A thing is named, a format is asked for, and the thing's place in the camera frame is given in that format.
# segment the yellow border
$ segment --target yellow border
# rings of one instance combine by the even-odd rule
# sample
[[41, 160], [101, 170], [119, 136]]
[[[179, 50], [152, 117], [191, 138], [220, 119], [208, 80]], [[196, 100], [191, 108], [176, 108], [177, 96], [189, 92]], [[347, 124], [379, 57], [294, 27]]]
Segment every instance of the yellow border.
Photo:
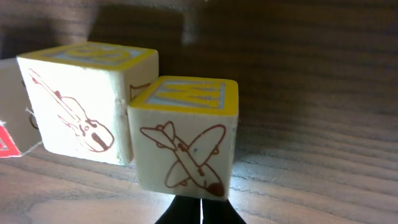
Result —
[[[66, 50], [66, 49], [70, 49], [70, 48], [74, 48], [74, 47], [78, 47], [78, 46], [83, 46], [86, 44], [100, 44], [100, 45], [108, 45], [108, 46], [112, 46], [112, 47], [124, 47], [124, 48], [136, 49], [136, 50], [145, 50], [145, 52], [143, 54], [140, 54], [138, 57], [134, 57], [126, 62], [119, 64], [119, 65], [99, 65], [99, 64], [95, 64], [95, 63], [89, 63], [89, 62], [80, 62], [78, 60], [64, 60], [64, 59], [60, 59], [60, 58], [52, 58], [52, 57], [44, 56], [44, 54], [56, 53], [56, 52], [60, 52], [62, 50]], [[144, 59], [156, 52], [157, 51], [154, 49], [145, 49], [145, 48], [140, 48], [140, 47], [130, 47], [130, 46], [117, 45], [117, 44], [106, 44], [106, 43], [100, 43], [100, 42], [87, 41], [87, 42], [83, 42], [83, 43], [79, 43], [79, 44], [72, 44], [72, 45], [66, 45], [66, 46], [61, 46], [61, 47], [54, 47], [51, 49], [38, 50], [35, 52], [18, 55], [18, 57], [34, 59], [34, 60], [41, 60], [41, 61], [45, 61], [45, 62], [76, 65], [76, 66], [81, 66], [81, 67], [99, 68], [99, 69], [103, 69], [103, 70], [125, 70], [128, 68], [131, 68], [133, 65], [135, 65], [142, 59]]]
[[[224, 93], [224, 108], [211, 109], [211, 108], [190, 108], [183, 106], [170, 106], [170, 105], [153, 105], [146, 103], [146, 100], [158, 89], [158, 87], [166, 80], [191, 80], [191, 81], [210, 81], [210, 82], [223, 82], [225, 83]], [[238, 114], [238, 83], [233, 80], [224, 80], [219, 78], [196, 78], [196, 77], [160, 77], [148, 89], [130, 103], [130, 106], [137, 109], [145, 110], [164, 110], [181, 113], [200, 113], [211, 115], [233, 116]]]

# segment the wooden surface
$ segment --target wooden surface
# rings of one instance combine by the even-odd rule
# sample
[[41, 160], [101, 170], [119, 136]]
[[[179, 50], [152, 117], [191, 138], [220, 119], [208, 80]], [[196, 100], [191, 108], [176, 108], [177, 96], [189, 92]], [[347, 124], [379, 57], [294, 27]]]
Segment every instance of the wooden surface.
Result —
[[[239, 83], [230, 201], [248, 223], [398, 222], [396, 0], [0, 0], [0, 54], [90, 39]], [[39, 148], [0, 160], [0, 223], [153, 223], [172, 196]]]

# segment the airplane wing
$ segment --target airplane wing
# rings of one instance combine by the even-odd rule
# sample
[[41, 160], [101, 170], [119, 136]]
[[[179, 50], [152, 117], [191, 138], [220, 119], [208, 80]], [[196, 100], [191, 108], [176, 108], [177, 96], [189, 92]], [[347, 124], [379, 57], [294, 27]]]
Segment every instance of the airplane wing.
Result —
[[218, 146], [225, 137], [226, 128], [222, 124], [214, 125], [199, 134], [188, 146], [189, 153], [201, 167], [212, 155], [218, 154]]
[[168, 188], [178, 187], [179, 185], [186, 186], [189, 179], [190, 177], [182, 167], [181, 163], [179, 161], [175, 161], [166, 175], [164, 184]]

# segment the wooden block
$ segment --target wooden block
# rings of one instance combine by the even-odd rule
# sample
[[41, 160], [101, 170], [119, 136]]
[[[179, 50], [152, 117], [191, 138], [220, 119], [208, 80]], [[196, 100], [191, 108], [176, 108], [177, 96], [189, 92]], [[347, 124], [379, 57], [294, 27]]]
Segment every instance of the wooden block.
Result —
[[157, 79], [158, 61], [156, 50], [96, 42], [18, 56], [44, 147], [128, 164], [126, 102]]
[[17, 60], [0, 60], [0, 158], [23, 156], [40, 144], [30, 108]]
[[131, 103], [129, 121], [142, 188], [227, 199], [238, 125], [235, 81], [160, 77]]

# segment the brown line drawing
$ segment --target brown line drawing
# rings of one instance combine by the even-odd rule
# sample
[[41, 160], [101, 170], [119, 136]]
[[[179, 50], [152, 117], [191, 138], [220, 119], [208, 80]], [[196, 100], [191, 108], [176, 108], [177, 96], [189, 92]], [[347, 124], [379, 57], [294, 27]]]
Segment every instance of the brown line drawing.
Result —
[[[214, 134], [220, 133], [220, 131], [222, 131], [220, 136], [213, 138], [217, 140], [217, 142], [211, 142], [215, 144], [214, 147], [205, 149], [209, 150], [208, 156], [204, 158], [203, 162], [197, 162], [193, 158], [192, 152], [190, 152], [191, 148], [195, 146], [201, 146], [200, 143], [209, 144], [209, 142], [205, 141], [206, 139], [203, 137], [206, 135], [214, 136]], [[215, 170], [207, 164], [212, 156], [220, 153], [219, 146], [223, 141], [226, 132], [224, 125], [217, 124], [202, 131], [190, 144], [185, 143], [175, 134], [175, 128], [172, 121], [168, 121], [164, 125], [158, 124], [154, 128], [141, 127], [140, 132], [145, 137], [154, 141], [158, 148], [170, 149], [177, 158], [177, 160], [170, 167], [164, 180], [166, 187], [174, 188], [179, 185], [186, 186], [188, 180], [192, 180], [197, 187], [204, 189], [215, 196], [224, 196], [225, 189], [220, 177]], [[169, 184], [172, 172], [178, 168], [183, 170], [187, 176], [182, 177], [181, 180], [177, 181], [177, 183]]]
[[111, 131], [97, 120], [89, 119], [86, 111], [75, 98], [62, 96], [59, 91], [53, 91], [39, 74], [29, 69], [29, 75], [35, 84], [41, 85], [50, 96], [70, 115], [72, 121], [68, 121], [58, 114], [58, 118], [75, 132], [79, 143], [91, 152], [104, 152], [112, 147], [114, 136]]
[[146, 84], [139, 85], [139, 86], [130, 85], [130, 101], [132, 101], [133, 99], [135, 99], [137, 97], [137, 95], [131, 96], [133, 90], [140, 90], [142, 88], [146, 88], [146, 87], [150, 86], [150, 84], [151, 83], [146, 83]]

